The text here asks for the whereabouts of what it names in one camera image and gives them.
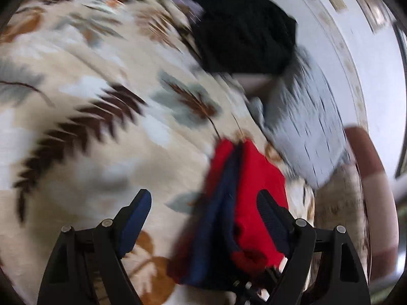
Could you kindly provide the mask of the striped floral folded quilt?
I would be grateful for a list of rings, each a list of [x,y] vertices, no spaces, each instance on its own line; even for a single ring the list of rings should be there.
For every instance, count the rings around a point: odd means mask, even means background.
[[[366,204],[357,165],[343,164],[315,194],[314,226],[346,228],[359,256],[365,278],[370,279],[370,233]]]

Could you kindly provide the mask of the grey quilted pillow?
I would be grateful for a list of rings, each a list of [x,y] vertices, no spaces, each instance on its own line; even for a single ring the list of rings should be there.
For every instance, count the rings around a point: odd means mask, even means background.
[[[304,47],[269,91],[248,109],[287,165],[313,189],[324,186],[347,158],[344,126],[328,81]]]

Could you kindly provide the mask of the brown pink cushion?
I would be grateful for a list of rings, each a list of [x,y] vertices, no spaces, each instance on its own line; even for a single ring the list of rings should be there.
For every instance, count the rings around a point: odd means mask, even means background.
[[[367,131],[346,127],[346,137],[356,159],[370,228],[372,261],[397,261],[399,225],[393,192],[382,161]]]

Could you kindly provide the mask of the gold wall panel box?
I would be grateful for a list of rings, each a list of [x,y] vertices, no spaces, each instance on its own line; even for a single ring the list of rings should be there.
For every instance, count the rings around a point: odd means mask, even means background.
[[[385,28],[390,21],[388,11],[382,0],[356,0],[373,33]]]

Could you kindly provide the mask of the red and blue sweater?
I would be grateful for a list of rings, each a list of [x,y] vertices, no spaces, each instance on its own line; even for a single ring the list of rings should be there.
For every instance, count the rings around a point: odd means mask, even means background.
[[[288,208],[285,182],[252,141],[220,140],[168,275],[178,284],[220,291],[236,273],[255,276],[279,267],[289,252],[287,233],[266,201]]]

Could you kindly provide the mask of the leaf pattern bed blanket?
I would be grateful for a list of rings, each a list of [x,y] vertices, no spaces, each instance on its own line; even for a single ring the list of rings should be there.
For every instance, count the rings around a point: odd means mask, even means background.
[[[286,179],[288,207],[314,194],[251,118],[243,91],[205,73],[171,0],[26,0],[1,34],[1,268],[35,304],[63,225],[91,228],[140,189],[152,209],[123,259],[145,304],[223,304],[166,268],[217,141],[250,139]]]

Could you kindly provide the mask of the black garment pile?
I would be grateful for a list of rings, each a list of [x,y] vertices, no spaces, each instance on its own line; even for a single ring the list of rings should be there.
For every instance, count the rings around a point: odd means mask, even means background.
[[[192,26],[209,73],[281,75],[296,44],[297,22],[271,0],[185,0],[200,9]]]

